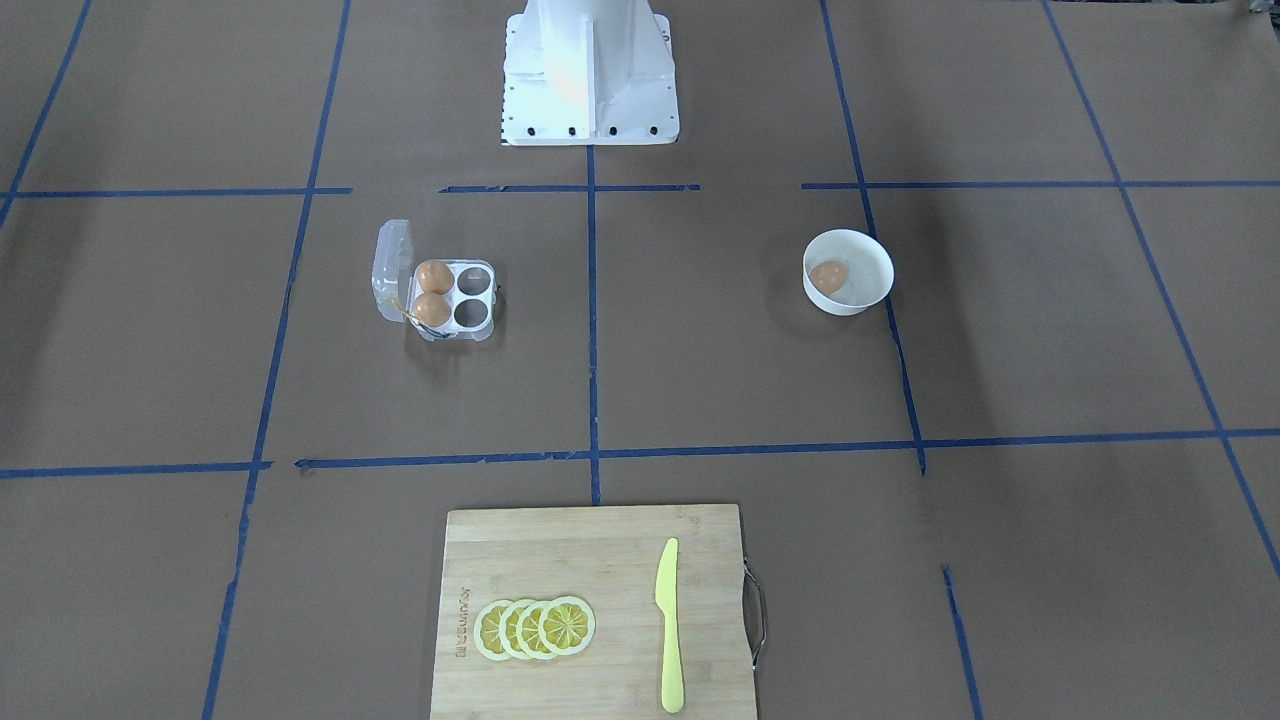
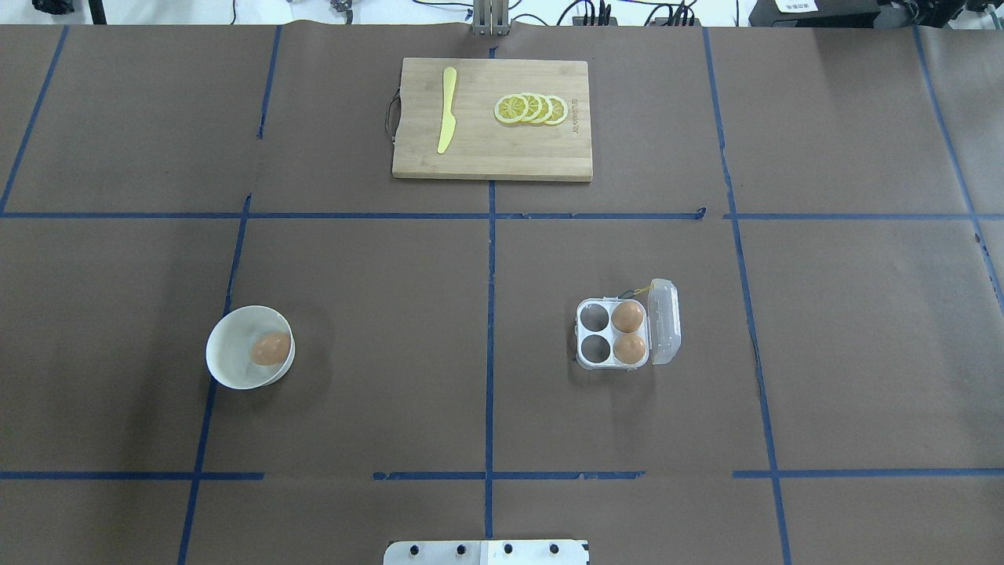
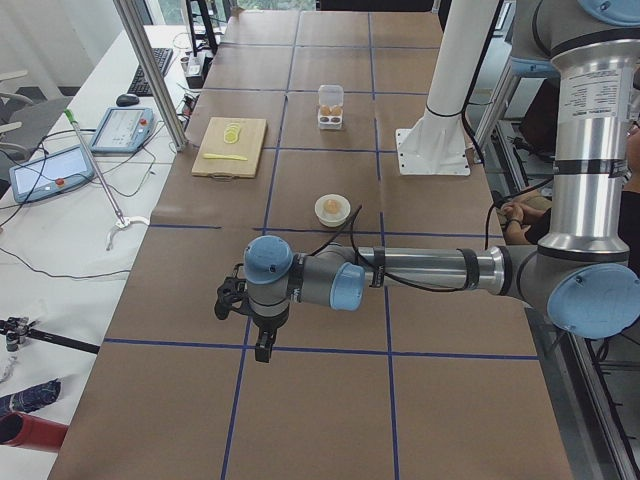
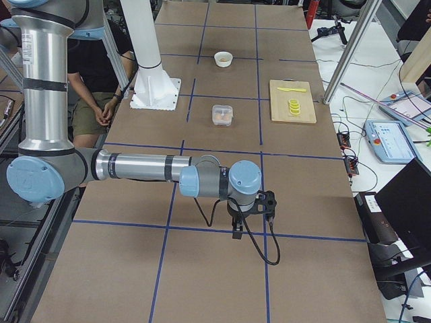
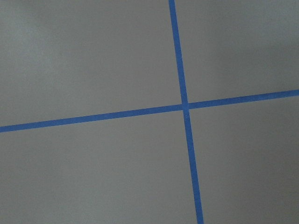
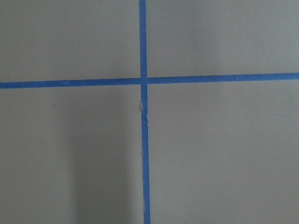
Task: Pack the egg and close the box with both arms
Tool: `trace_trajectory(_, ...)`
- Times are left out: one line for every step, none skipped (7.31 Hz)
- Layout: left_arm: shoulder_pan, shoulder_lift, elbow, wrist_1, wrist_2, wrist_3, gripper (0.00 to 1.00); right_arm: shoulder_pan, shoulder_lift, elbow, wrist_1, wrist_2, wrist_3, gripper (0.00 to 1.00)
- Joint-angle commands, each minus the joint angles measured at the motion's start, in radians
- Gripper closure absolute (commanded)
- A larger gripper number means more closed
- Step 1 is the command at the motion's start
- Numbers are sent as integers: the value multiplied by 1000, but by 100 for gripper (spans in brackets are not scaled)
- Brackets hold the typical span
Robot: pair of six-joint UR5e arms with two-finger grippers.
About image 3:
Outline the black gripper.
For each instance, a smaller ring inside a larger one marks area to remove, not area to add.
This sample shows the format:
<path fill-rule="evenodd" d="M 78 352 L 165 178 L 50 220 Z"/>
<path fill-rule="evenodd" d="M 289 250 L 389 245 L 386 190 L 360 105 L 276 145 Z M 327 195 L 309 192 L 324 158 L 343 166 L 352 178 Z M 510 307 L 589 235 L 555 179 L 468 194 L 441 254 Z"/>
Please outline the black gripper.
<path fill-rule="evenodd" d="M 258 337 L 255 344 L 255 360 L 261 363 L 269 363 L 273 346 L 276 343 L 277 331 L 286 323 L 286 315 L 261 316 L 255 314 L 253 323 L 258 328 Z"/>

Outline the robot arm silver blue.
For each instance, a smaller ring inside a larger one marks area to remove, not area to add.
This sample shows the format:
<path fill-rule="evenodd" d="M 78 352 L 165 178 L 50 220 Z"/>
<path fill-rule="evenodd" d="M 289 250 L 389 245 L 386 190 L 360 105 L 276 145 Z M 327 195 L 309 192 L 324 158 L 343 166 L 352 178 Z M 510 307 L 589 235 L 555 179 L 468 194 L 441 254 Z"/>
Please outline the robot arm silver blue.
<path fill-rule="evenodd" d="M 555 326 L 590 339 L 615 335 L 639 314 L 639 280 L 618 235 L 627 170 L 632 78 L 639 58 L 635 1 L 521 1 L 516 61 L 548 60 L 560 75 L 549 232 L 534 246 L 483 252 L 321 247 L 292 252 L 276 236 L 244 253 L 242 311 L 258 326 L 266 362 L 291 302 L 357 309 L 367 287 L 391 280 L 448 293 L 484 289 L 522 300 Z"/>

